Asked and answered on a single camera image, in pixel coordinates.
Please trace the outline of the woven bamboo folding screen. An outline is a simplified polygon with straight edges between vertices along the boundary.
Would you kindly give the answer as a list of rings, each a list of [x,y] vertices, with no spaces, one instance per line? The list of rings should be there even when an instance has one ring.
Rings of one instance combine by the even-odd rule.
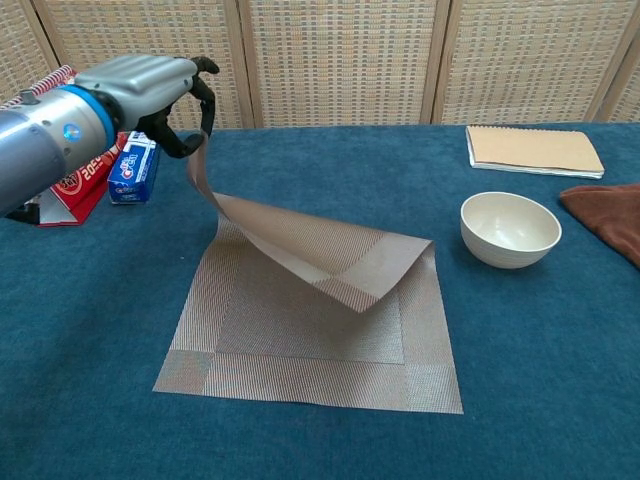
[[[213,58],[221,128],[640,122],[640,0],[0,0],[0,101]]]

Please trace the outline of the gray woven placemat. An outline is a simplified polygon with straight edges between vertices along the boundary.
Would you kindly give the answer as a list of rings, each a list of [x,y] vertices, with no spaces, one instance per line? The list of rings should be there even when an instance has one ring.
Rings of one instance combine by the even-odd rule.
[[[459,414],[433,242],[213,191],[215,208],[158,392]]]

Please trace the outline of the brown cloth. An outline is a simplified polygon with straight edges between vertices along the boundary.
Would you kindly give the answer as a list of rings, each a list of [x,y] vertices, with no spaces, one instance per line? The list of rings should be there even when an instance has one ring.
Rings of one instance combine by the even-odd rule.
[[[640,183],[577,186],[559,196],[587,230],[640,270]]]

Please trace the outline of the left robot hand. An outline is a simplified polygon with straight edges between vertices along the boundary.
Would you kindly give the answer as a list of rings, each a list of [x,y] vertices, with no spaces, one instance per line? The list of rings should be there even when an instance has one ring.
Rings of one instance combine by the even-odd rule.
[[[215,75],[210,58],[125,55],[96,65],[75,77],[111,114],[118,131],[137,131],[155,141],[172,158],[184,158],[208,141],[216,113],[216,98],[200,78]],[[189,94],[200,102],[200,131],[180,139],[168,124],[173,105]]]

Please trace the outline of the tan spiral notebook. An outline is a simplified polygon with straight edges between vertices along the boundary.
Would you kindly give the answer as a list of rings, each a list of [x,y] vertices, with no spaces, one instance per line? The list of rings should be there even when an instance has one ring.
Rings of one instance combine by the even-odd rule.
[[[600,179],[605,168],[586,134],[502,126],[465,128],[473,168]]]

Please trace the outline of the blue toothpaste box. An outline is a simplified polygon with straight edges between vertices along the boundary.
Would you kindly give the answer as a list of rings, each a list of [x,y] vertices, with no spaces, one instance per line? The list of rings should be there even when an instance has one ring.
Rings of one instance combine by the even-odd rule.
[[[107,185],[116,205],[144,204],[149,201],[156,177],[160,148],[142,132],[129,134],[115,160]]]

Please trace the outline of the cream white bowl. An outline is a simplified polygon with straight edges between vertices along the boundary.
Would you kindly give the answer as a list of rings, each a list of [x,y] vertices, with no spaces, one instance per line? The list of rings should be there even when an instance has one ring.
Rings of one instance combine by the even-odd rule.
[[[500,269],[529,267],[561,240],[563,229],[546,207],[527,197],[489,191],[460,207],[460,233],[470,253]]]

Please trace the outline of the red desk calendar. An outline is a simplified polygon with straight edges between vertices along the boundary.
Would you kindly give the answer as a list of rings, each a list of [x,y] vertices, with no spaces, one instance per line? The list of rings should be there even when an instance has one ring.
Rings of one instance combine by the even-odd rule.
[[[4,109],[22,103],[32,103],[35,97],[64,85],[75,85],[73,71],[67,66],[56,70],[32,87],[22,90],[13,103]],[[67,226],[84,223],[106,191],[106,178],[110,171],[110,164],[124,142],[125,137],[119,131],[115,144],[109,150],[6,216],[11,218],[24,216],[25,223],[39,226]]]

